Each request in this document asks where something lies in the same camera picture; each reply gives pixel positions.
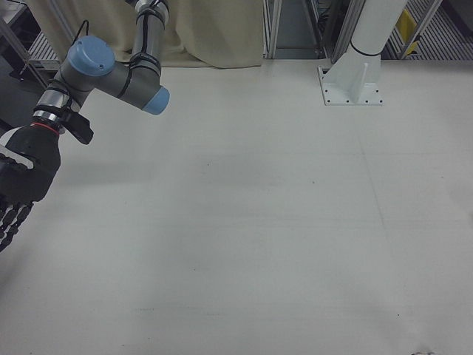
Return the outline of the black dexterous robot hand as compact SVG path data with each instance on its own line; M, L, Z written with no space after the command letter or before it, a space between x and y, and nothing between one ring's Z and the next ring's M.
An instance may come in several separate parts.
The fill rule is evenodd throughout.
M58 132L41 124L1 136L1 250L47 194L61 164L58 140Z

